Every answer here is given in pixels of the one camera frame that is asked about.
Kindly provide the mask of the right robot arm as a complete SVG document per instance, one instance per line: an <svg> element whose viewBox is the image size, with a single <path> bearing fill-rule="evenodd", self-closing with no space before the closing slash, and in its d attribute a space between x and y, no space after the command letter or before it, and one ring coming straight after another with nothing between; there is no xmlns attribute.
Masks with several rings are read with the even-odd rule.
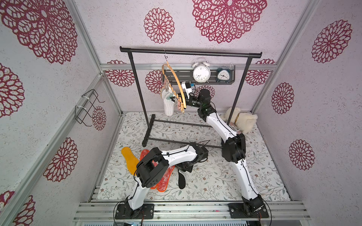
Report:
<svg viewBox="0 0 362 226"><path fill-rule="evenodd" d="M247 215L265 208L261 195L257 192L251 179L246 163L246 138L235 132L224 122L215 108L211 105L210 91L202 89L196 98L193 94L181 94L182 104L198 109L198 114L222 138L222 157L232 163L234 172L239 179L244 210Z"/></svg>

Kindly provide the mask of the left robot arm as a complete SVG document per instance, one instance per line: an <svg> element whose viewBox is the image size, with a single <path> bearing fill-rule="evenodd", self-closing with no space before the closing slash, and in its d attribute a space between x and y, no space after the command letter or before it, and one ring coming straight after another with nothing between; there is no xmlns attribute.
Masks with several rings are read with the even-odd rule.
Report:
<svg viewBox="0 0 362 226"><path fill-rule="evenodd" d="M183 171L187 171L207 157L208 150L195 142L168 151L161 151L158 147L151 149L136 165L136 172L133 175L136 184L125 205L132 211L140 209L150 188L161 181L169 168L178 165Z"/></svg>

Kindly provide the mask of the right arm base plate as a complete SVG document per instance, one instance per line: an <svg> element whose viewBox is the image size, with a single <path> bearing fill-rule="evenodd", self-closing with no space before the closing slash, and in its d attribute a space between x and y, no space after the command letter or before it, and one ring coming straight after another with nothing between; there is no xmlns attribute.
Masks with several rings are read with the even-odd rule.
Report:
<svg viewBox="0 0 362 226"><path fill-rule="evenodd" d="M265 204L257 209L254 209L253 206L241 202L229 203L228 208L231 218L269 218L269 213Z"/></svg>

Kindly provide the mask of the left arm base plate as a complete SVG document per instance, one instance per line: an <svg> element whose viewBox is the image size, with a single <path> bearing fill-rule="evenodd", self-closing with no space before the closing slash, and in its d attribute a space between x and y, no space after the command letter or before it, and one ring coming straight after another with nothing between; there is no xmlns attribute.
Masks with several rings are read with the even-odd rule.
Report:
<svg viewBox="0 0 362 226"><path fill-rule="evenodd" d="M119 204L116 208L115 219L153 219L154 207L154 204L146 203L140 208L133 210L128 203Z"/></svg>

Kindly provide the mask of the white grey insole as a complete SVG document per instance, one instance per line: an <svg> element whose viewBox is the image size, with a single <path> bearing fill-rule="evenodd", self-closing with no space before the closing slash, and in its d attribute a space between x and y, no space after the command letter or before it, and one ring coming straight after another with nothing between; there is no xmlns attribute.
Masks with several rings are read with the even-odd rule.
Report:
<svg viewBox="0 0 362 226"><path fill-rule="evenodd" d="M168 86L161 89L161 98L164 103L164 113L166 116L172 116L175 108L175 95Z"/></svg>

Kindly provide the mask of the black clothes rack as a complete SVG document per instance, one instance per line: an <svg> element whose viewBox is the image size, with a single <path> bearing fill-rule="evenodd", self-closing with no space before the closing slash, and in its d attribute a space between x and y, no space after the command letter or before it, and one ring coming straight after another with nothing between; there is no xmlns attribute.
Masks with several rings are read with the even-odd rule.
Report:
<svg viewBox="0 0 362 226"><path fill-rule="evenodd" d="M251 62L252 62L252 59L254 59L254 58L259 59L259 58L261 58L261 56L263 54L262 52L260 52L260 53L205 52L205 51L191 51L191 50L135 49L135 48L124 48L124 47L120 47L120 51L123 52L123 53L128 54L128 57L129 57L129 60L130 60L130 63L131 63L131 67L132 67L132 71L133 71L133 74L134 74L138 94L139 94L139 97L140 97L142 109L143 109L143 112L144 112L145 120L146 120L146 123L147 123L147 126L148 126L145 137L144 137L144 139L142 141L142 146L143 147L147 146L148 141L150 141L150 140L156 141L157 140L156 138L151 138L150 134L151 134L154 122L156 122L156 121L159 122L159 120L156 119L155 114L153 114L150 119L148 118L147 110L146 110L146 107L145 107L145 103L144 103L144 99L143 99L143 95L142 95L142 91L141 91L141 88L140 88L140 83L139 83L139 79L138 79L138 75L137 75L137 71L136 71L136 66L135 66L134 59L133 59L133 53L164 54L165 58L167 58L168 53L172 54L172 55L190 55L190 56L195 55L195 56L215 56L215 57L216 56L217 57L218 56L221 56L221 57L245 57L247 59L247 62L245 64L244 72L243 72L241 81L239 83L238 90L236 92L236 97L235 97L234 102L233 102L231 114L233 114L233 111L234 111L234 109L236 107L236 104L238 102L238 98L240 96L243 84L244 84L246 76L247 76L247 72L248 72L248 70L250 68L250 65L251 65ZM163 65L162 67L163 68L164 67L169 68L169 70L171 71L171 73L173 74L173 76L174 76L174 78L176 80L176 83L178 84L180 93L183 92L182 85L179 83L179 80L178 80L176 74L174 73L172 67L169 65L169 63L166 63L166 65ZM184 113L184 110L187 108L186 102L176 102L176 103L179 106L179 110L182 113ZM200 109L202 107L205 107L206 104L209 104L208 108L206 108L206 110L210 109L211 108L210 103L211 103L211 97L208 96L208 98L205 98L204 102L201 103Z"/></svg>

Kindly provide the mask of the orange trimmed white insole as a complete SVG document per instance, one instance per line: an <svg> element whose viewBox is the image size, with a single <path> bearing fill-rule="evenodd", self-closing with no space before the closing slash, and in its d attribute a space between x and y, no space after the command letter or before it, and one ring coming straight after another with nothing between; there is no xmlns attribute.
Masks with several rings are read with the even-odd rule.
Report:
<svg viewBox="0 0 362 226"><path fill-rule="evenodd" d="M159 181L159 183L157 185L157 190L159 192L166 191L168 184L169 184L170 177L171 177L174 169L175 169L175 166L169 167L167 169L167 171L165 172L165 174L163 175L163 177L161 178L161 180Z"/></svg>

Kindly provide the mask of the yellow shoe insole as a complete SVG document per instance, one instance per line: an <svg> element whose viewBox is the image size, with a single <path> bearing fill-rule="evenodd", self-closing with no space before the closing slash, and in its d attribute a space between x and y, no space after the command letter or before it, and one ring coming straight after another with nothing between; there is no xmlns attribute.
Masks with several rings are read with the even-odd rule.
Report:
<svg viewBox="0 0 362 226"><path fill-rule="evenodd" d="M121 150L123 157L125 158L127 169L129 172L134 175L137 170L137 164L139 159L137 159L129 147L124 147Z"/></svg>

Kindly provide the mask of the black shoe insole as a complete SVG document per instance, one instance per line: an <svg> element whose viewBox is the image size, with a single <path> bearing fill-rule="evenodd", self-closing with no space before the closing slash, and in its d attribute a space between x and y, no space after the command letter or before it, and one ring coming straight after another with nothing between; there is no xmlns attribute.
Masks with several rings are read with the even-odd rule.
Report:
<svg viewBox="0 0 362 226"><path fill-rule="evenodd" d="M178 186L181 190L186 187L186 178L180 170L178 170Z"/></svg>

